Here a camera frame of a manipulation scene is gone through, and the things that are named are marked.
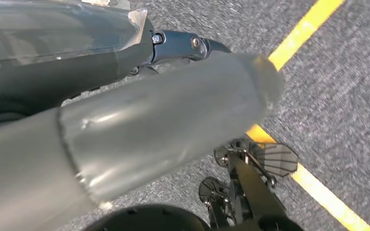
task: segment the yellow line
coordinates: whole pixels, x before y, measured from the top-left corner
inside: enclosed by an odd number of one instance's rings
[[[269,56],[269,60],[273,62],[277,70],[284,66],[342,3],[343,0],[319,0],[314,4],[293,31]],[[258,125],[253,126],[246,134],[256,142],[276,142]],[[349,231],[370,231],[370,226],[362,218],[301,164],[291,177]]]
[[[370,226],[344,204],[327,187],[299,164],[297,172],[291,175],[321,206],[350,231],[370,231]]]
[[[277,70],[284,66],[343,2],[343,0],[319,0],[314,4],[293,31],[269,56],[269,60],[273,62]]]

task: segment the metal mount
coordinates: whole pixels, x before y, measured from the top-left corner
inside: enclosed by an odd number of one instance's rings
[[[144,68],[158,73],[153,65],[170,62],[179,59],[188,59],[191,61],[200,61],[208,58],[212,51],[222,51],[231,53],[230,49],[224,44],[201,38],[197,34],[161,30],[151,31],[151,41],[153,44],[153,54],[140,66],[135,67],[130,72],[130,76],[135,76]]]
[[[215,162],[228,170],[230,185],[213,177],[199,185],[212,230],[302,231],[289,220],[273,189],[276,177],[297,170],[298,157],[286,145],[235,139],[213,151]]]

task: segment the bolt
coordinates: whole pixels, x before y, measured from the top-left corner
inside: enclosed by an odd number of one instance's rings
[[[132,71],[128,74],[129,76],[135,76],[140,72],[140,68],[137,66],[132,69]]]
[[[192,38],[191,39],[191,46],[194,50],[198,50],[200,48],[200,38]]]
[[[152,43],[154,44],[162,43],[162,36],[160,34],[154,34],[152,36]]]
[[[227,164],[227,162],[228,162],[227,155],[225,155],[224,157],[222,157],[221,160],[223,161],[223,163]]]

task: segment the metal bracket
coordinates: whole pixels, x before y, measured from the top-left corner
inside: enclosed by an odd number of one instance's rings
[[[145,60],[140,66],[136,67],[131,76],[137,75],[143,68],[152,68],[152,65],[161,64],[178,59],[188,59],[191,61],[200,61],[208,58],[212,51],[222,51],[231,53],[230,49],[224,44],[201,38],[197,34],[161,30],[151,31],[151,40],[153,43],[153,54]]]

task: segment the yellow road marking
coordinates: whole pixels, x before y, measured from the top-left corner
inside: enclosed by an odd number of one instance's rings
[[[299,164],[291,175],[321,206],[350,231],[370,231],[370,226]]]
[[[314,4],[293,31],[269,56],[269,60],[273,62],[277,70],[284,66],[343,2],[343,0],[318,0]],[[246,134],[256,142],[276,142],[258,125],[254,125]],[[301,164],[299,164],[297,171],[291,177],[349,231],[370,231],[370,225],[345,205]]]
[[[269,56],[277,70],[298,51],[315,31],[343,3],[343,0],[318,0],[296,27]]]

